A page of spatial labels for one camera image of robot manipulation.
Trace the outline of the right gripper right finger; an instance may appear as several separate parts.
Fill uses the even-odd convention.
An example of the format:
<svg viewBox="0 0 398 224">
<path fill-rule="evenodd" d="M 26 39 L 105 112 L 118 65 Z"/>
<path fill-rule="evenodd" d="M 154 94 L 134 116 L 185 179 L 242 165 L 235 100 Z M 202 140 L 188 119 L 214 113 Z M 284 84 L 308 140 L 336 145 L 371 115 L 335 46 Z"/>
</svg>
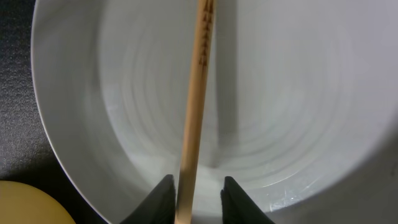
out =
<svg viewBox="0 0 398 224">
<path fill-rule="evenodd" d="M 231 176 L 220 195 L 223 224 L 275 224 Z"/>
</svg>

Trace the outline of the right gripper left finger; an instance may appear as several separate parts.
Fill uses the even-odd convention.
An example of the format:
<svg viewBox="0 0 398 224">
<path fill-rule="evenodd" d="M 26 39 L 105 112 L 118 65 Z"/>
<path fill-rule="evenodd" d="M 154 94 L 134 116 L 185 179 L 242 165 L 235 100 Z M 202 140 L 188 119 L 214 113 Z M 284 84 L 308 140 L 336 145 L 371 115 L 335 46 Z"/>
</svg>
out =
<svg viewBox="0 0 398 224">
<path fill-rule="evenodd" d="M 121 224 L 174 224 L 176 190 L 167 174 Z"/>
</svg>

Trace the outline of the yellow bowl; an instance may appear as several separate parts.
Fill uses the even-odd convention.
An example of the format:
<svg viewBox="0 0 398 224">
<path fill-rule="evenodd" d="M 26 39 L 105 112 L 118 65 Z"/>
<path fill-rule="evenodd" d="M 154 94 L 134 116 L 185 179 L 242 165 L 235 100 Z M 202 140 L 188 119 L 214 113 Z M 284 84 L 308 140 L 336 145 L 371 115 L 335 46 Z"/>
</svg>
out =
<svg viewBox="0 0 398 224">
<path fill-rule="evenodd" d="M 1 181 L 1 224 L 75 224 L 54 198 L 20 182 Z"/>
</svg>

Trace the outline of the white round plate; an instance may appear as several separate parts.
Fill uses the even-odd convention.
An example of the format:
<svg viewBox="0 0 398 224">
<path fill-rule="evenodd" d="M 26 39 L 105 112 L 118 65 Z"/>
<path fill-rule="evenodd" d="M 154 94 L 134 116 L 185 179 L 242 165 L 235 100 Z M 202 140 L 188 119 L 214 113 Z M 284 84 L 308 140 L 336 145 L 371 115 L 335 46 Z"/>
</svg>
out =
<svg viewBox="0 0 398 224">
<path fill-rule="evenodd" d="M 119 223 L 178 176 L 197 3 L 37 1 L 40 117 Z M 397 222 L 397 1 L 218 1 L 193 223 L 233 177 L 276 223 Z"/>
</svg>

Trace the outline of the wooden chopstick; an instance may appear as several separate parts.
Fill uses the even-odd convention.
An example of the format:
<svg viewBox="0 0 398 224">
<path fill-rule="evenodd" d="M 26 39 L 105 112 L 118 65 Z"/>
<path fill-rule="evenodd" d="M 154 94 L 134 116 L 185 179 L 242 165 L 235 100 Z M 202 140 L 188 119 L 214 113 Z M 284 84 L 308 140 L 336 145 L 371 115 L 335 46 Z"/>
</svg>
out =
<svg viewBox="0 0 398 224">
<path fill-rule="evenodd" d="M 215 13 L 216 0 L 197 1 L 187 110 L 175 207 L 174 223 L 176 224 L 188 224 L 192 220 L 193 196 L 197 177 L 201 127 Z"/>
</svg>

